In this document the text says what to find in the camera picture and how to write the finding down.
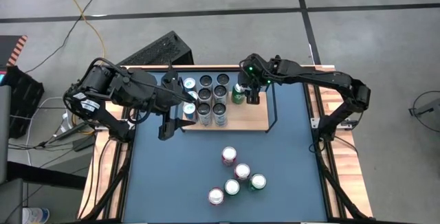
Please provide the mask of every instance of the table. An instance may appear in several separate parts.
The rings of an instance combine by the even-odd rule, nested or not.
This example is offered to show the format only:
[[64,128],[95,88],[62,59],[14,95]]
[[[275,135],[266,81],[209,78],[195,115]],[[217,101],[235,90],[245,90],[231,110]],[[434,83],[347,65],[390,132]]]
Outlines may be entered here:
[[[145,69],[163,69],[165,66],[139,66]],[[237,67],[236,65],[215,65],[215,66],[206,66],[206,65],[184,65],[184,66],[176,66],[176,68],[180,69],[194,69],[194,68],[220,68],[220,67]],[[334,70],[333,66],[319,66],[321,70],[331,71]],[[311,104],[311,112],[315,117],[319,116],[318,112],[318,102],[316,101],[315,89],[312,86],[308,86],[309,89],[309,97]],[[325,113],[331,113],[335,110],[339,104],[342,102],[342,98],[339,93],[325,88],[319,88],[320,96],[322,98],[322,105],[324,107]],[[123,108],[117,107],[112,104],[107,105],[107,109],[117,118],[122,117]],[[346,141],[354,144],[353,136],[351,131],[337,131],[336,135],[345,139]],[[101,132],[98,134],[98,138],[96,140],[96,146],[94,151],[95,158],[99,158],[102,155],[101,161],[101,169],[99,174],[99,184],[98,184],[98,199],[107,189],[109,185],[109,180],[111,178],[111,172],[115,170],[116,167],[113,167],[115,164],[115,158],[119,155],[119,166],[123,162],[123,158],[126,155],[127,146],[120,146],[119,148],[116,146],[115,142],[110,142],[107,146],[104,153],[102,153],[102,148],[104,144],[108,140],[108,133]],[[351,200],[356,204],[359,209],[365,213],[366,215],[371,216],[371,209],[369,205],[369,200],[366,194],[366,188],[364,185],[364,180],[362,178],[362,172],[360,170],[360,165],[358,161],[358,157],[353,150],[351,150],[346,145],[335,140],[332,143],[333,146],[333,154],[334,154],[334,162],[336,169],[338,171],[338,179],[340,181],[340,185],[345,190],[345,192],[350,196]],[[94,160],[94,174],[93,178],[91,178],[91,170],[89,170],[89,176],[87,179],[84,195],[82,198],[82,203],[80,209],[82,210],[85,207],[84,215],[86,215],[94,205],[95,199],[95,190],[96,190],[96,182],[98,180],[97,168],[98,168],[98,159]],[[126,185],[127,181],[123,181],[121,184]],[[89,193],[90,185],[92,185],[92,194],[87,202],[87,196]],[[336,201],[336,196],[334,191],[331,189],[331,186],[327,184],[329,191],[329,202],[331,205],[331,214],[334,217],[339,216],[338,213],[338,204]],[[103,213],[101,213],[100,218],[115,218],[117,216],[121,217],[122,209],[124,205],[123,196],[125,195],[125,187],[121,188],[121,185],[118,186],[116,191],[113,194],[111,205],[104,209]]]

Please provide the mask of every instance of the concrete floor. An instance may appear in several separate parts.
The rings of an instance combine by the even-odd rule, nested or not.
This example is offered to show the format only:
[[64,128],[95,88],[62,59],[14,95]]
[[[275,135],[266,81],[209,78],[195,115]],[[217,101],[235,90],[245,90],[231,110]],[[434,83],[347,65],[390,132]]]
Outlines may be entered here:
[[[305,0],[308,7],[438,3],[439,0]],[[78,0],[84,6],[88,0]],[[297,8],[298,0],[94,0],[87,14],[126,14],[233,8]],[[1,18],[75,16],[71,0],[0,0]],[[436,90],[440,65],[440,9],[378,10],[309,13],[322,64],[363,80],[371,89],[370,109],[356,128],[355,142],[374,215],[380,220],[438,223],[440,219],[440,134],[429,131],[408,114],[422,92]],[[1,23],[0,34],[28,35],[18,66],[30,69],[62,43],[73,22]],[[312,64],[300,13],[240,14],[153,19],[92,21],[102,34],[107,58],[117,63],[161,35],[175,30],[192,48],[196,64],[237,63],[252,52],[265,58],[280,54],[301,64]],[[84,74],[88,63],[101,55],[93,31],[80,22],[67,46],[31,75],[43,82],[45,98],[61,96]],[[433,94],[421,99],[421,103]],[[60,107],[61,102],[48,102]],[[41,111],[32,127],[31,144],[47,139],[63,112]],[[423,117],[440,129],[433,117]],[[23,143],[25,140],[12,141]],[[69,154],[58,161],[89,157]],[[57,152],[32,152],[39,166]],[[10,160],[27,163],[22,151],[10,151]],[[64,171],[71,171],[69,163]],[[78,196],[81,192],[72,193]],[[39,205],[69,213],[71,205],[57,207],[55,198],[36,196]]]

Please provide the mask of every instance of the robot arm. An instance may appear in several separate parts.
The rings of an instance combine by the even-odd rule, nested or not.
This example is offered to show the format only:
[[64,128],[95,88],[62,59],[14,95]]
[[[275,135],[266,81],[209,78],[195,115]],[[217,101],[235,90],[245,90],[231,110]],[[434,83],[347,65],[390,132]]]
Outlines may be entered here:
[[[109,66],[95,65],[98,61]],[[170,68],[159,86],[155,77],[142,69],[125,69],[103,58],[97,58],[90,64],[82,79],[65,92],[63,100],[73,114],[90,124],[106,126],[110,136],[121,142],[133,141],[134,132],[128,122],[117,120],[105,109],[106,101],[145,112],[140,120],[129,118],[133,124],[145,121],[150,113],[163,115],[159,139],[165,140],[172,137],[176,129],[194,124],[191,121],[170,118],[172,106],[182,101],[195,102],[179,85],[178,77],[177,72]]]
[[344,102],[331,115],[320,118],[317,128],[319,138],[332,140],[339,123],[352,113],[361,113],[369,107],[371,90],[360,80],[339,71],[324,72],[301,67],[279,56],[266,62],[258,54],[249,55],[240,62],[240,67],[239,84],[248,88],[245,92],[248,104],[259,104],[261,87],[273,83],[304,82],[338,91]]

